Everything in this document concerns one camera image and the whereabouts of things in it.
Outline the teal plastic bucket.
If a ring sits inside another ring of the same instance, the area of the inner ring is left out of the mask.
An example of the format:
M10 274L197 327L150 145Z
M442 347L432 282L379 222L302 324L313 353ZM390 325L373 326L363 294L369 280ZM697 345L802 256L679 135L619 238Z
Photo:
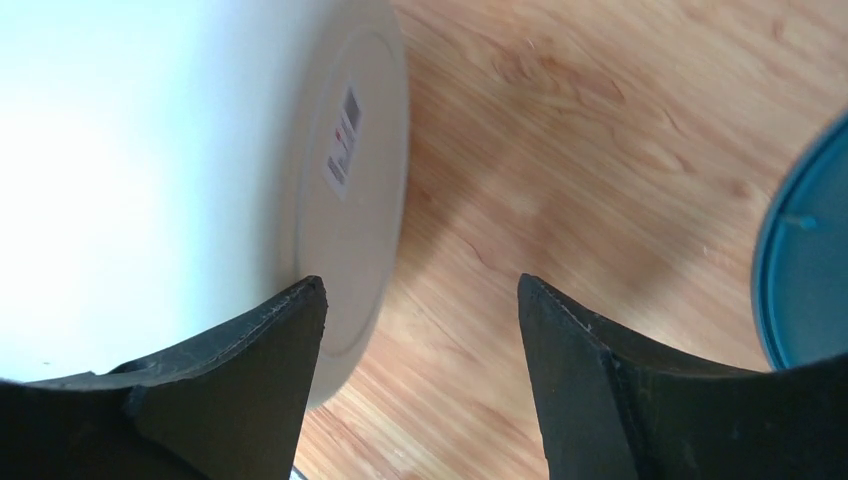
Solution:
M789 369L847 351L847 117L789 170L763 217L751 302L769 363Z

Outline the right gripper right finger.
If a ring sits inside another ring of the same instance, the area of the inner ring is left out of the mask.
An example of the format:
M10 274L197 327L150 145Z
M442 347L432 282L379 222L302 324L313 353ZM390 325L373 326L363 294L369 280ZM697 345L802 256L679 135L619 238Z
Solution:
M847 359L771 373L706 360L538 276L518 318L553 479L843 479Z

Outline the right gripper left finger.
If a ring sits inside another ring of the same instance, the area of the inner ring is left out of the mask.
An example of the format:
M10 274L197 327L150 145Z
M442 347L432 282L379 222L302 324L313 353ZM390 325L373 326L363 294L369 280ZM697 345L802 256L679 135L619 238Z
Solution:
M325 318L321 278L112 371L1 384L5 479L287 479Z

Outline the beige round bucket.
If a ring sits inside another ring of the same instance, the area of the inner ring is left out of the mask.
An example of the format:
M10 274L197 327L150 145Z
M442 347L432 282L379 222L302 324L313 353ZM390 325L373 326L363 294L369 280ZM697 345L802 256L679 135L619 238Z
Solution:
M3 2L2 378L103 374L317 275L325 403L394 268L409 110L386 1Z

